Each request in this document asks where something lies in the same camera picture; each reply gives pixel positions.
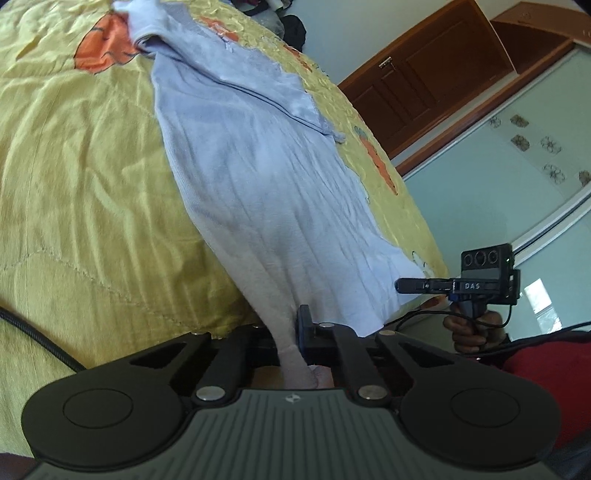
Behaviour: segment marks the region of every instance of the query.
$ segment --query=camera lens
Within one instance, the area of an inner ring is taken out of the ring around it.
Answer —
[[[476,260],[476,265],[478,265],[479,267],[483,266],[484,263],[486,262],[486,253],[484,253],[482,251],[478,252],[476,254],[475,260]]]

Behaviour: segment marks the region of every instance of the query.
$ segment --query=door latch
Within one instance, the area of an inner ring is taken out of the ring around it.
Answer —
[[[378,67],[380,67],[381,69],[383,69],[384,67],[387,67],[388,65],[390,65],[392,63],[392,57],[388,57],[387,59],[385,59],[382,63],[380,63],[378,65]]]

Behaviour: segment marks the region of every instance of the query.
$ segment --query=metal screw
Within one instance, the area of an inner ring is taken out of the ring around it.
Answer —
[[[222,387],[217,387],[215,385],[210,385],[208,387],[201,387],[195,393],[196,397],[199,400],[203,401],[216,401],[223,398],[226,394],[226,391]]]
[[[382,400],[388,395],[388,390],[379,385],[364,385],[357,393],[365,400]]]

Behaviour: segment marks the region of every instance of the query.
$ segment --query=orange flower pattern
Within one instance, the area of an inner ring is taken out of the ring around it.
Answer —
[[[312,69],[310,68],[310,66],[301,57],[301,53],[299,51],[297,51],[296,49],[290,47],[287,43],[284,43],[283,44],[283,48],[286,49],[288,52],[290,52],[295,58],[297,58],[297,61],[299,61],[300,62],[300,65],[302,65],[306,70],[308,70],[309,72],[312,71]]]
[[[396,185],[394,185],[392,178],[390,178],[390,174],[388,173],[388,169],[386,168],[386,164],[378,155],[378,151],[375,149],[375,147],[369,141],[367,134],[363,130],[361,130],[359,127],[355,127],[355,133],[357,133],[359,135],[359,139],[361,140],[361,143],[363,144],[363,146],[365,146],[365,148],[367,148],[368,154],[371,157],[371,159],[374,161],[374,165],[378,169],[379,174],[386,181],[386,183],[388,184],[390,189],[394,192],[394,194],[398,195],[398,191],[396,190]]]
[[[129,39],[127,22],[109,12],[82,38],[74,53],[74,68],[100,73],[113,65],[129,63],[138,53]]]
[[[238,41],[239,37],[236,35],[236,32],[231,31],[224,22],[220,22],[219,20],[215,20],[213,18],[208,17],[199,17],[203,23],[205,23],[209,28],[211,28],[215,33],[217,33],[222,38],[227,38],[228,40]]]

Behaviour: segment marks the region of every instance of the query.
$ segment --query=camera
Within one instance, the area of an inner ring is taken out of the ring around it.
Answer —
[[[521,284],[510,244],[462,252],[459,278],[399,278],[399,293],[444,294],[460,305],[462,313],[481,317],[487,304],[517,305]]]

